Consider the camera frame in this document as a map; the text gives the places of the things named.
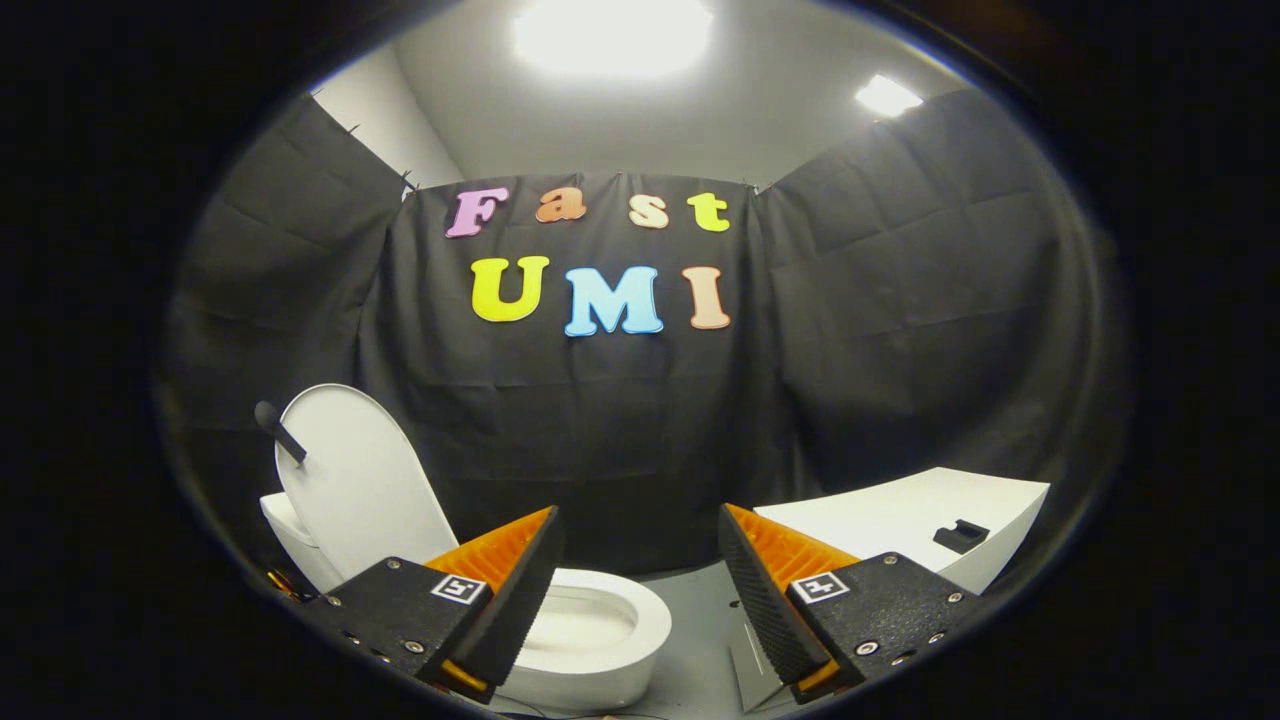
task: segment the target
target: yellow letter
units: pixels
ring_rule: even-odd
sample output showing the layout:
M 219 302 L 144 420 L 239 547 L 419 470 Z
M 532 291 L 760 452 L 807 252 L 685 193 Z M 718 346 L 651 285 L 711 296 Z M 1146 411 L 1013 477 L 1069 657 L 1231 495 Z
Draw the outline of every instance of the yellow letter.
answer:
M 498 287 L 502 272 L 509 263 L 502 258 L 485 258 L 471 263 L 471 272 L 476 274 L 471 288 L 471 309 L 476 315 L 490 323 L 511 323 L 529 316 L 538 309 L 538 302 L 543 299 L 543 268 L 552 261 L 541 255 L 530 255 L 521 258 L 516 264 L 525 270 L 525 288 L 520 293 L 520 300 L 503 302 L 498 297 Z
M 728 202 L 717 200 L 712 192 L 704 192 L 689 199 L 694 206 L 694 219 L 704 231 L 724 232 L 728 229 L 728 220 L 719 217 L 717 210 L 728 210 Z

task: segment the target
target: black curtain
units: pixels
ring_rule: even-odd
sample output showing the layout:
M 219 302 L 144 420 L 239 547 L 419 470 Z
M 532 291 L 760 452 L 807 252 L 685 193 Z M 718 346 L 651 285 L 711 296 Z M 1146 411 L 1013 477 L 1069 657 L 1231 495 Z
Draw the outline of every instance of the black curtain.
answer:
M 253 406 L 353 382 L 360 307 L 402 188 L 301 97 L 230 168 L 179 268 L 161 368 L 168 421 L 201 500 L 265 566 L 292 562 L 259 507 L 283 488 Z
M 509 197 L 445 237 L 458 193 Z M 572 187 L 586 211 L 539 222 Z M 579 173 L 412 193 L 310 99 L 232 172 L 182 275 L 170 377 L 195 469 L 251 555 L 283 564 L 257 510 L 276 492 L 257 400 L 360 387 L 404 428 L 460 541 L 561 505 L 568 565 L 648 573 L 713 561 L 714 511 L 936 465 L 1053 483 L 1038 527 L 1096 487 L 1065 450 L 1096 377 L 1105 238 L 978 91 L 861 128 L 760 195 L 696 178 Z M 713 193 L 723 232 L 686 201 Z M 666 201 L 667 227 L 628 219 Z M 545 256 L 517 322 L 471 306 L 471 264 Z M 570 337 L 566 272 L 657 270 L 660 332 Z M 685 268 L 714 266 L 730 324 L 691 325 Z M 1068 442 L 1068 437 L 1075 438 Z M 1042 550 L 1033 530 L 1023 552 Z
M 561 187 L 581 192 L 585 214 L 539 222 L 540 199 Z M 485 188 L 509 199 L 475 236 L 445 237 L 458 193 Z M 686 202 L 708 192 L 727 206 L 724 231 L 699 227 Z M 662 197 L 667 227 L 632 223 L 635 195 Z M 472 181 L 406 201 L 365 309 L 358 382 L 404 427 L 460 541 L 557 503 L 567 565 L 646 573 L 714 560 L 721 502 L 796 497 L 768 284 L 759 236 L 748 232 L 753 195 L 736 183 L 585 173 Z M 500 297 L 513 301 L 525 256 L 550 261 L 536 310 L 481 319 L 471 264 L 507 260 Z M 617 286 L 634 266 L 657 270 L 662 329 L 570 337 L 566 272 L 595 268 Z M 692 327 L 681 275 L 691 266 L 721 272 L 727 327 Z

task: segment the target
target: ceiling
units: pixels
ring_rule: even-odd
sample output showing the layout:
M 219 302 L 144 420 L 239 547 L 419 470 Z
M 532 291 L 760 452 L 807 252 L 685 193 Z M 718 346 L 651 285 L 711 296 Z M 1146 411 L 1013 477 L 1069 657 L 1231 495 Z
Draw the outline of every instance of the ceiling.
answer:
M 877 118 L 854 100 L 872 76 L 925 101 L 965 86 L 845 10 L 801 0 L 700 4 L 713 14 L 703 55 L 640 81 L 556 77 L 517 58 L 515 18 L 531 0 L 460 3 L 397 38 L 396 51 L 467 178 L 623 170 L 765 187 Z

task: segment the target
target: blue letter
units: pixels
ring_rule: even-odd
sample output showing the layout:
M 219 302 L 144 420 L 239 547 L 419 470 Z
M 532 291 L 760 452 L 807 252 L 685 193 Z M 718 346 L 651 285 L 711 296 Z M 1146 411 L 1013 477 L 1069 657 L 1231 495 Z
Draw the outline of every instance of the blue letter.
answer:
M 618 281 L 618 288 L 609 290 L 595 268 L 576 268 L 564 273 L 564 279 L 573 286 L 573 318 L 564 325 L 564 334 L 595 334 L 591 310 L 595 310 L 596 319 L 608 333 L 618 327 L 623 309 L 627 311 L 627 319 L 622 323 L 625 332 L 637 334 L 660 331 L 662 320 L 653 307 L 653 279 L 657 277 L 658 270 L 653 268 L 627 268 Z

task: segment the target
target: toilet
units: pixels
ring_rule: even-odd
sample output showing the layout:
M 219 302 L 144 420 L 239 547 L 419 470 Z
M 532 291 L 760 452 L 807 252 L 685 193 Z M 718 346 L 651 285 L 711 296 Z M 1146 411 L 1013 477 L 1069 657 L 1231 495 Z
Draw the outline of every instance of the toilet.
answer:
M 260 500 L 289 557 L 324 593 L 388 556 L 426 562 L 458 547 L 408 438 L 374 398 L 343 384 L 302 391 L 280 424 L 306 450 L 279 443 L 284 492 Z M 671 611 L 618 575 L 558 568 L 516 664 L 497 694 L 561 710 L 612 710 L 640 700 Z

